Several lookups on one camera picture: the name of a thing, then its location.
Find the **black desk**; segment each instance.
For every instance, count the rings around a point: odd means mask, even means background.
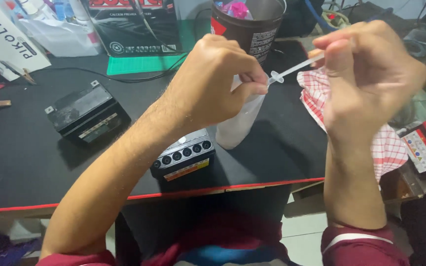
[[[280,54],[270,56],[271,60],[274,57],[283,60]],[[51,59],[55,68],[80,67],[100,73],[106,72],[107,60],[106,55]],[[79,70],[41,71],[32,76],[35,86],[19,79],[0,90],[0,100],[12,101],[11,107],[0,109],[0,212],[55,207],[103,151],[84,150],[63,140],[47,119],[46,107],[98,80],[134,122],[171,79],[125,84]],[[170,182],[158,181],[148,171],[130,199],[322,180],[326,134],[299,100],[302,88],[294,77],[288,80],[289,84],[270,87],[251,133],[237,148],[226,151],[214,143],[217,153],[210,170]],[[215,127],[208,128],[213,140],[215,131]]]

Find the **hand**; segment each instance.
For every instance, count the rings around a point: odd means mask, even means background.
[[[357,23],[314,41],[325,50],[331,93],[324,124],[332,142],[351,149],[370,146],[426,81],[426,66],[411,57],[383,21]]]
[[[236,74],[247,75],[233,92]],[[238,42],[207,34],[197,42],[158,101],[192,132],[237,115],[251,94],[267,93],[267,77]]]

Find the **red desk edge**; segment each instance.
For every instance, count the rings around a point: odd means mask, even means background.
[[[278,182],[270,182],[270,183],[226,185],[226,186],[209,187],[209,188],[185,190],[185,191],[178,191],[178,192],[153,193],[153,194],[145,194],[145,195],[138,195],[138,196],[129,196],[127,197],[127,199],[133,200],[133,199],[153,198],[153,197],[162,197],[162,196],[164,197],[165,196],[187,196],[187,195],[195,195],[198,192],[200,193],[210,192],[210,191],[221,190],[221,189],[234,189],[234,188],[255,187],[255,186],[276,185],[276,184],[304,183],[304,182],[313,182],[313,181],[323,181],[324,179],[325,178],[310,178],[310,179],[278,181]],[[57,207],[58,205],[59,205],[58,203],[51,203],[51,204],[42,204],[42,205],[34,205],[34,206],[7,207],[7,208],[0,208],[0,212],[52,208],[52,207]]]

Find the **checkered cloth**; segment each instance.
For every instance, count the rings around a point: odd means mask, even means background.
[[[330,87],[324,69],[299,72],[297,81],[303,87],[300,100],[318,125],[326,131],[323,124],[323,109]],[[404,142],[388,124],[374,136],[371,150],[377,181],[383,174],[399,168],[408,159]]]

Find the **syringe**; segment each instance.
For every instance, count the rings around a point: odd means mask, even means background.
[[[299,70],[299,69],[300,69],[300,68],[302,68],[302,67],[306,67],[306,66],[308,66],[309,64],[311,64],[311,63],[313,63],[313,62],[316,62],[316,61],[318,61],[318,60],[320,60],[320,59],[322,59],[322,58],[324,58],[324,57],[325,57],[325,53],[324,53],[324,52],[321,52],[321,53],[319,53],[316,57],[310,58],[310,59],[308,59],[307,61],[302,62],[302,63],[300,63],[300,64],[298,64],[298,65],[294,66],[293,68],[288,69],[288,70],[286,70],[286,71],[282,72],[281,74],[279,74],[279,73],[277,73],[277,72],[275,72],[275,71],[272,71],[272,72],[271,72],[271,77],[270,77],[270,78],[269,78],[269,80],[267,81],[267,85],[269,86],[270,84],[272,84],[272,83],[274,83],[274,82],[280,82],[280,83],[283,83],[283,82],[284,82],[284,76],[285,76],[285,75],[288,75],[288,74],[290,74],[290,73],[292,73],[292,72],[294,72],[294,71],[296,71],[296,70]]]

